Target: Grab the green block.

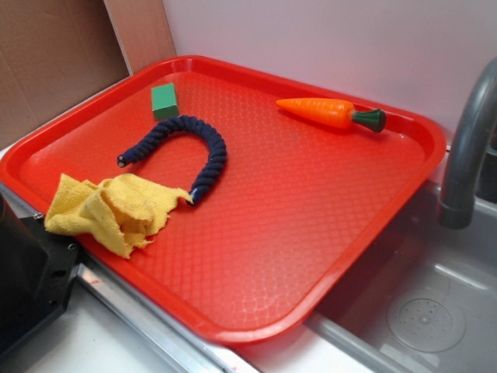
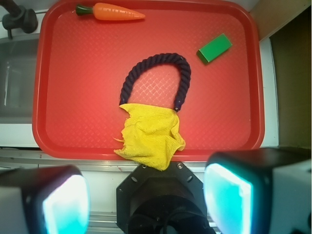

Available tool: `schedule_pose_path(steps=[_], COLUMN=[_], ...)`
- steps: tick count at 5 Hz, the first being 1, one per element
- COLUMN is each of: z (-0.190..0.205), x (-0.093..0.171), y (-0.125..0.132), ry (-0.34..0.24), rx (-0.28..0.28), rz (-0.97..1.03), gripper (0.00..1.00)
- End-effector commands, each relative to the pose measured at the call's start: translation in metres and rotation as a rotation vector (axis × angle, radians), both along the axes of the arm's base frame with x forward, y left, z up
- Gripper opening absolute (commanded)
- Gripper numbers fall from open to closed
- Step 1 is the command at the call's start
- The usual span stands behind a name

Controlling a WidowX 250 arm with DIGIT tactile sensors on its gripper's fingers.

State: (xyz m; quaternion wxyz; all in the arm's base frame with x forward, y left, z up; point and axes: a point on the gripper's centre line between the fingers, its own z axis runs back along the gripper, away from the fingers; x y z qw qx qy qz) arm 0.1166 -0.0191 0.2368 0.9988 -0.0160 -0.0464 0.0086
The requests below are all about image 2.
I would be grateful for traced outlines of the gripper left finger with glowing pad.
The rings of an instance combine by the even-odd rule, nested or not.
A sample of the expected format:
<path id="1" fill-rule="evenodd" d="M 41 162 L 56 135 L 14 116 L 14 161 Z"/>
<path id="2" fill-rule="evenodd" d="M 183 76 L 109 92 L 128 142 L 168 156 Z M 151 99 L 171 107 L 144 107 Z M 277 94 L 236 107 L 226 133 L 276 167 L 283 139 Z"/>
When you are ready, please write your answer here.
<path id="1" fill-rule="evenodd" d="M 0 172 L 2 234 L 84 234 L 90 209 L 88 182 L 75 166 Z"/>

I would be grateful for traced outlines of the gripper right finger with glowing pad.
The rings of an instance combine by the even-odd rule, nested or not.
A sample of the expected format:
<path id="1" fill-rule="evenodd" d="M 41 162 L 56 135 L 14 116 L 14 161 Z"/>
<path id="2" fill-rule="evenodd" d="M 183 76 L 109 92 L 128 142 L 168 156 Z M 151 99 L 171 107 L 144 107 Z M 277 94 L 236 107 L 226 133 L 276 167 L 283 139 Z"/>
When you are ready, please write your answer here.
<path id="1" fill-rule="evenodd" d="M 203 192 L 223 234 L 309 234 L 312 152 L 282 147 L 213 153 Z"/>

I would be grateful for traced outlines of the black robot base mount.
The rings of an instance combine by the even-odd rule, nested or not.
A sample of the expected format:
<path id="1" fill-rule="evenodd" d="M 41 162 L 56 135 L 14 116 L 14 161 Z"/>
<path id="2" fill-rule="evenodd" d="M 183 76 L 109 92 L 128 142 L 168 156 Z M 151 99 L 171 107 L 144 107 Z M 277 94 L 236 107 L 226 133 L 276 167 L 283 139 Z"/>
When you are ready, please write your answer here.
<path id="1" fill-rule="evenodd" d="M 182 162 L 164 171 L 139 165 L 116 188 L 117 226 L 125 234 L 214 234 L 203 183 Z"/>

